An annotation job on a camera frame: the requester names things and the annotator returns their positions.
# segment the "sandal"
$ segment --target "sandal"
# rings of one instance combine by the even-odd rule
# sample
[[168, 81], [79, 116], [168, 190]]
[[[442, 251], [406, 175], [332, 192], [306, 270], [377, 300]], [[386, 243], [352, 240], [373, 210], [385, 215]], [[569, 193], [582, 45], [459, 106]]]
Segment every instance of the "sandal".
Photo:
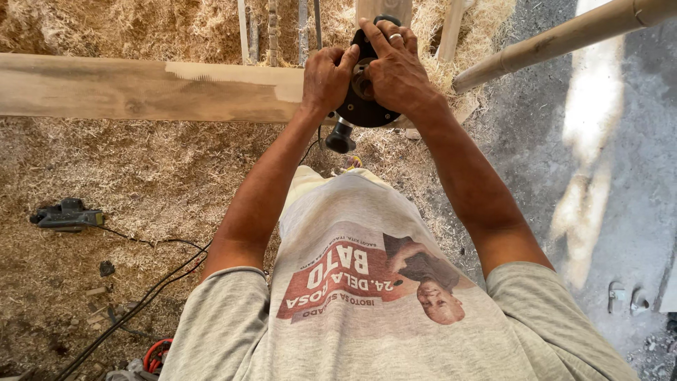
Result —
[[617, 313], [626, 299], [626, 288], [620, 282], [609, 284], [609, 313]]
[[362, 160], [361, 160], [359, 157], [357, 157], [357, 156], [355, 156], [355, 155], [350, 156], [350, 157], [353, 159], [353, 165], [351, 165], [351, 166], [348, 167], [348, 168], [343, 168], [343, 173], [346, 173], [346, 172], [348, 172], [348, 171], [351, 170], [351, 169], [362, 168]]
[[630, 303], [630, 314], [632, 316], [639, 315], [650, 307], [644, 289], [639, 287], [632, 292], [632, 301]]

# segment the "sawdust pile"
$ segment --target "sawdust pile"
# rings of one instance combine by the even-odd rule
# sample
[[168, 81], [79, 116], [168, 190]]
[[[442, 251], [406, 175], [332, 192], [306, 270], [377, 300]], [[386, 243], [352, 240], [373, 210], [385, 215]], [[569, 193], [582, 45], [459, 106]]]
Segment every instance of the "sawdust pile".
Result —
[[[262, 21], [261, 59], [267, 47], [267, 0], [246, 0]], [[478, 0], [461, 26], [456, 59], [439, 64], [429, 49], [443, 24], [444, 0], [416, 0], [412, 28], [433, 83], [445, 93], [453, 76], [495, 49], [514, 0]], [[0, 52], [134, 58], [240, 64], [235, 0], [0, 0]], [[322, 1], [324, 45], [347, 46], [354, 32], [354, 1]], [[312, 1], [307, 25], [315, 46]], [[297, 2], [278, 0], [278, 57], [293, 66], [298, 58]], [[456, 112], [481, 111], [484, 95], [475, 89], [449, 94]], [[478, 142], [491, 142], [490, 128], [472, 119], [464, 125]], [[35, 209], [64, 197], [79, 197], [102, 209], [106, 226], [140, 239], [182, 238], [206, 244], [230, 199], [282, 125], [164, 121], [94, 121], [0, 118], [0, 377], [39, 366], [55, 376], [108, 326], [86, 324], [88, 303], [98, 308], [138, 300], [145, 290], [196, 250], [181, 243], [155, 247], [101, 230], [77, 235], [35, 228]], [[330, 131], [324, 127], [322, 135]], [[450, 222], [452, 211], [430, 155], [403, 131], [362, 129], [353, 133], [356, 154], [419, 207], [440, 246], [463, 268], [457, 253], [467, 239]], [[312, 148], [305, 164], [328, 177], [344, 158]], [[271, 270], [279, 245], [274, 234], [265, 266]], [[116, 271], [99, 275], [99, 263]], [[168, 286], [128, 324], [152, 336], [172, 336], [183, 303], [198, 275]], [[85, 296], [105, 285], [109, 291]], [[69, 328], [71, 320], [80, 320]], [[118, 332], [81, 367], [92, 378], [95, 361], [104, 367], [142, 356], [149, 338]]]

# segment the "man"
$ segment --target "man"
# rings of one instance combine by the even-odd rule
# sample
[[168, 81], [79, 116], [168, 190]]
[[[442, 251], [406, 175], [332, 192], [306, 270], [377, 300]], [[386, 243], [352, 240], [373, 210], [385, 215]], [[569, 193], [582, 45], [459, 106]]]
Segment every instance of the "man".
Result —
[[[161, 379], [635, 380], [429, 83], [412, 31], [387, 21], [360, 26], [378, 54], [367, 72], [376, 101], [421, 133], [475, 243], [487, 293], [454, 270], [464, 316], [450, 317], [455, 307], [432, 312], [453, 324], [430, 319], [419, 296], [425, 308], [455, 302], [441, 293], [441, 279], [403, 276], [406, 260], [392, 267], [384, 241], [410, 237], [451, 268], [418, 209], [364, 168], [329, 181], [297, 168], [317, 126], [343, 101], [358, 57], [356, 46], [323, 49], [306, 64], [301, 107], [230, 203]], [[263, 254], [278, 218], [269, 292]]]

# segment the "t-shirt sleeve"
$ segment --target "t-shirt sleeve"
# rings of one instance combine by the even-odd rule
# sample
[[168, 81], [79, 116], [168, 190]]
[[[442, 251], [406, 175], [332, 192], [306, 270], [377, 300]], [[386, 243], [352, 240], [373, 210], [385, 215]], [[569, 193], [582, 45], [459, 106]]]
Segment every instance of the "t-shirt sleeve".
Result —
[[266, 332], [269, 304], [258, 268], [227, 268], [207, 277], [185, 303], [160, 379], [242, 379]]
[[[511, 262], [487, 277], [487, 292], [513, 323], [521, 340], [538, 335], [576, 380], [637, 380], [634, 370], [595, 330], [559, 276], [530, 262]], [[539, 344], [523, 342], [527, 356], [544, 356]]]

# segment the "campaign graphic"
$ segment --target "campaign graphic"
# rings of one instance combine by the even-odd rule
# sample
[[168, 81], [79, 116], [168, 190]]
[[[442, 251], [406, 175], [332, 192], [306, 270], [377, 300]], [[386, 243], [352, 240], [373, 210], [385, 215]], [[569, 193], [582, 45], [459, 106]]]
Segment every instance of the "campaign graphic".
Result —
[[449, 325], [465, 317], [454, 288], [459, 282], [465, 282], [462, 288], [472, 283], [445, 260], [410, 237], [354, 237], [367, 229], [350, 224], [354, 226], [336, 231], [352, 234], [335, 234], [320, 255], [293, 274], [278, 319], [291, 319], [291, 323], [312, 319], [336, 303], [387, 308], [388, 302], [410, 294], [416, 294], [426, 316], [436, 323]]

